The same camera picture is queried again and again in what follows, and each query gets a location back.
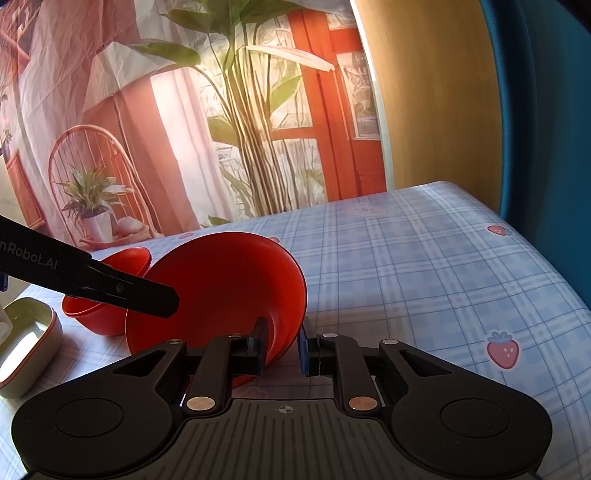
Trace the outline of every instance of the white container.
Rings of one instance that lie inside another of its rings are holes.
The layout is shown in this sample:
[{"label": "white container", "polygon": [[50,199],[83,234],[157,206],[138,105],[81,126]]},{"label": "white container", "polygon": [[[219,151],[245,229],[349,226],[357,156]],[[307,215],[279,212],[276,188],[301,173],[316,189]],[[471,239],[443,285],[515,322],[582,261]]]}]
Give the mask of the white container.
[{"label": "white container", "polygon": [[94,217],[81,218],[86,233],[90,238],[100,244],[108,244],[113,241],[113,229],[111,227],[111,214],[109,212],[99,213]]},{"label": "white container", "polygon": [[5,308],[12,332],[0,345],[0,396],[24,395],[49,364],[61,344],[55,311],[42,301],[24,298]]}]

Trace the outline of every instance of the crosshair mark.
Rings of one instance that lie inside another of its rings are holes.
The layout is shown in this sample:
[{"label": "crosshair mark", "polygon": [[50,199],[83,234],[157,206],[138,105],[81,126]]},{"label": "crosshair mark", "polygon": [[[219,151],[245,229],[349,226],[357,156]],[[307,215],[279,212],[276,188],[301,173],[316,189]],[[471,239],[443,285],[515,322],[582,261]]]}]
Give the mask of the crosshair mark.
[{"label": "crosshair mark", "polygon": [[291,405],[288,405],[286,403],[285,405],[282,405],[281,407],[276,408],[276,410],[278,410],[280,413],[283,413],[283,415],[288,415],[288,414],[292,413],[294,410],[297,410],[297,408],[294,408]]}]

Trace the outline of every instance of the red bowl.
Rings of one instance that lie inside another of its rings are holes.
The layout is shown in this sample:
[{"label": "red bowl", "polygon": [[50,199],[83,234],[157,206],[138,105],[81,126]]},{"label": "red bowl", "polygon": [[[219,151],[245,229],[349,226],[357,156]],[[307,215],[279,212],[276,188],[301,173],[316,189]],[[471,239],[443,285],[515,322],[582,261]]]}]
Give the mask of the red bowl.
[{"label": "red bowl", "polygon": [[[116,270],[143,277],[150,267],[152,255],[145,247],[127,248],[103,260]],[[125,333],[127,310],[86,299],[64,297],[61,309],[97,335],[115,336]]]},{"label": "red bowl", "polygon": [[[267,365],[296,338],[306,312],[306,281],[295,259],[266,237],[243,232],[205,235],[157,261],[145,278],[174,287],[177,313],[161,319],[127,314],[131,353],[180,338],[189,348],[217,336],[249,333],[260,316],[270,320]],[[241,377],[234,386],[248,381]]]}]

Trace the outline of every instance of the blue plaid tablecloth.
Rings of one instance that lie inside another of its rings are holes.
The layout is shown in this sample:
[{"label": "blue plaid tablecloth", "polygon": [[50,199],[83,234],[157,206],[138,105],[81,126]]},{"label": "blue plaid tablecloth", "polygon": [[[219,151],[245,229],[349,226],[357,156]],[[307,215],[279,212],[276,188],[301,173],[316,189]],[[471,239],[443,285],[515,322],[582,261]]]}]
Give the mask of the blue plaid tablecloth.
[{"label": "blue plaid tablecloth", "polygon": [[[554,429],[541,476],[591,478],[591,312],[532,245],[466,192],[438,182],[140,245],[157,261],[184,242],[221,231],[280,240],[306,275],[307,315],[317,332],[349,335],[363,346],[395,338],[534,397]],[[64,341],[24,399],[0,404],[5,480],[25,473],[8,428],[16,408],[45,388],[128,355],[123,337],[96,336],[66,317],[63,296],[36,286],[23,296],[56,310]],[[506,343],[490,349],[499,338]],[[507,358],[499,356],[503,347]],[[330,397],[332,386],[300,373],[293,346],[234,396]]]}]

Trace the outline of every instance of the potted plant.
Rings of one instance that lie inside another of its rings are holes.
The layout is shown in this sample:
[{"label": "potted plant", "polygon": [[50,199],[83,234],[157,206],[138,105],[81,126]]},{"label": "potted plant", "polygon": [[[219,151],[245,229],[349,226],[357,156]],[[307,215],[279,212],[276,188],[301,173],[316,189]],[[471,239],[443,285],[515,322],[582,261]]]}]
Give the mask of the potted plant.
[{"label": "potted plant", "polygon": [[[207,119],[209,131],[214,142],[238,149],[254,214],[270,215],[299,208],[295,181],[294,196],[286,186],[286,175],[295,179],[296,165],[289,155],[287,165],[281,165],[271,115],[295,95],[302,76],[294,69],[272,85],[272,59],[324,72],[334,71],[335,66],[303,50],[260,45],[259,29],[273,18],[304,7],[287,0],[194,0],[185,4],[185,8],[173,8],[164,16],[185,29],[207,35],[204,45],[209,45],[209,54],[215,57],[215,74],[204,68],[199,51],[181,43],[147,38],[131,48],[171,60],[175,68],[189,67],[211,84],[223,113]],[[219,35],[225,37],[222,53],[213,46]],[[242,198],[239,181],[222,174]]]},{"label": "potted plant", "polygon": [[76,169],[70,165],[72,181],[59,183],[69,197],[62,208],[69,218],[80,222],[95,242],[113,241],[111,215],[113,206],[121,205],[119,196],[133,193],[132,188],[118,185],[115,177],[109,177],[100,167],[92,170]]}]

